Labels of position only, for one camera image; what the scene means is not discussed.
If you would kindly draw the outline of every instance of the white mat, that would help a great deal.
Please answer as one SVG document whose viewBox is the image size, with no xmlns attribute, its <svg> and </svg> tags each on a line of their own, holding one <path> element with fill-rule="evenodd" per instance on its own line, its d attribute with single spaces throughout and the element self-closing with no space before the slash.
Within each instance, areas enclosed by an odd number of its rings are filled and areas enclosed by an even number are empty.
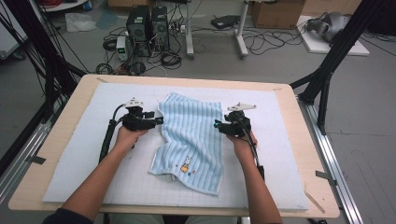
<svg viewBox="0 0 396 224">
<path fill-rule="evenodd" d="M 297 25 L 300 25 L 313 17 L 310 16 L 300 16 L 300 19 L 297 21 Z M 297 26 L 297 31 L 299 33 L 303 33 L 303 41 L 306 46 L 306 49 L 310 53 L 329 53 L 330 47 L 329 43 L 324 41 L 324 39 L 315 33 L 315 31 L 305 31 L 304 25 Z M 361 44 L 361 42 L 356 41 L 355 45 L 349 51 L 347 55 L 355 55 L 355 56 L 368 56 L 370 52 Z"/>
<path fill-rule="evenodd" d="M 292 154 L 276 96 L 270 91 L 240 91 L 206 88 L 183 88 L 135 84 L 103 83 L 98 86 L 87 109 L 56 167 L 43 202 L 64 202 L 97 165 L 108 120 L 114 109 L 132 97 L 144 102 L 144 111 L 157 110 L 167 94 L 176 92 L 193 99 L 238 102 L 257 105 L 247 110 L 252 129 L 259 140 L 258 153 L 265 168 L 266 183 L 280 210 L 308 208 L 302 181 Z M 127 111 L 121 109 L 118 118 Z M 110 147 L 114 146 L 116 134 Z M 154 153 L 163 144 L 160 129 L 150 130 L 139 138 L 135 149 L 122 162 L 107 192 L 105 203 L 198 207 L 248 207 L 245 180 L 233 153 L 232 143 L 224 136 L 224 176 L 219 196 L 188 189 L 178 181 L 168 183 L 165 176 L 149 174 Z"/>
</svg>

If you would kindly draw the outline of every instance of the brown box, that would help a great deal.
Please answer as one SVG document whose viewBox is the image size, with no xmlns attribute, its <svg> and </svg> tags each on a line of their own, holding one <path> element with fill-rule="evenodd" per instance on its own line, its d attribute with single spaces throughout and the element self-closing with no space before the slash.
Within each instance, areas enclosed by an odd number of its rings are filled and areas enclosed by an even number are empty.
<svg viewBox="0 0 396 224">
<path fill-rule="evenodd" d="M 318 17 L 325 11 L 352 15 L 360 3 L 361 0 L 306 0 L 302 15 Z"/>
<path fill-rule="evenodd" d="M 255 3 L 251 18 L 257 28 L 294 29 L 305 0 L 282 0 L 275 4 Z"/>
<path fill-rule="evenodd" d="M 151 6 L 151 0 L 108 0 L 108 5 L 114 8 L 128 8 L 131 6 Z"/>
</svg>

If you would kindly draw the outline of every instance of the person's left hand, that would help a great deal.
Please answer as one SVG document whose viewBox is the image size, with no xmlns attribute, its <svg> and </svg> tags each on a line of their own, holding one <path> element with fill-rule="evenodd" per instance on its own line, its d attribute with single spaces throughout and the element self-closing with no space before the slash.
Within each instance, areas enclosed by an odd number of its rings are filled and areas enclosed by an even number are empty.
<svg viewBox="0 0 396 224">
<path fill-rule="evenodd" d="M 148 131 L 149 130 L 133 132 L 133 131 L 129 131 L 124 126 L 121 126 L 119 128 L 119 133 L 117 135 L 117 141 L 115 147 L 120 147 L 125 150 L 131 149 L 134 146 L 134 144 L 137 142 L 139 137 L 147 133 Z"/>
</svg>

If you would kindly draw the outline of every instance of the blue and white striped cloth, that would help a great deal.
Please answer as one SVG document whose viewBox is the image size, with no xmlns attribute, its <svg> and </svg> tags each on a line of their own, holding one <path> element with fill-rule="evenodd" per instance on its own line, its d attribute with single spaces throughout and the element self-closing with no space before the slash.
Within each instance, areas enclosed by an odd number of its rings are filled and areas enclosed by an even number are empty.
<svg viewBox="0 0 396 224">
<path fill-rule="evenodd" d="M 166 143 L 151 165 L 154 175 L 174 175 L 191 189 L 219 195 L 223 174 L 222 134 L 214 128 L 222 120 L 221 103 L 206 103 L 171 93 L 159 104 Z"/>
</svg>

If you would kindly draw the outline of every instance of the gray floor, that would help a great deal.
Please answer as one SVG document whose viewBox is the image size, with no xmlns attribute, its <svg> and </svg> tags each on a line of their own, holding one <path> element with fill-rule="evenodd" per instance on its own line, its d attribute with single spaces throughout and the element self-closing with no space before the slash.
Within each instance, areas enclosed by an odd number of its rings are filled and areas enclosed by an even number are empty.
<svg viewBox="0 0 396 224">
<path fill-rule="evenodd" d="M 101 15 L 100 11 L 90 13 L 94 20 Z M 125 20 L 119 20 L 109 30 L 65 33 L 64 38 L 88 69 L 94 71 L 96 65 L 103 62 L 103 37 L 124 24 Z M 371 41 L 396 53 L 394 42 Z M 302 44 L 270 50 L 260 56 L 250 54 L 241 61 L 230 34 L 205 32 L 195 35 L 194 43 L 200 52 L 193 61 L 186 58 L 183 48 L 179 69 L 166 70 L 165 74 L 156 68 L 145 76 L 291 83 L 315 71 L 325 57 L 308 53 Z M 396 127 L 396 102 L 393 100 L 396 60 L 395 56 L 364 40 L 361 43 L 370 51 L 370 56 L 347 56 L 333 76 L 326 128 L 363 222 L 391 224 L 396 223 L 396 138 L 393 131 Z M 80 66 L 70 50 L 64 48 L 64 52 L 70 63 Z M 3 156 L 43 102 L 28 60 L 9 59 L 0 63 L 0 96 L 0 156 Z M 48 214 L 10 211 L 8 200 L 9 197 L 0 205 L 1 223 L 40 223 Z M 308 222 L 301 218 L 285 218 L 285 223 Z M 340 216 L 328 219 L 328 223 L 347 221 Z"/>
</svg>

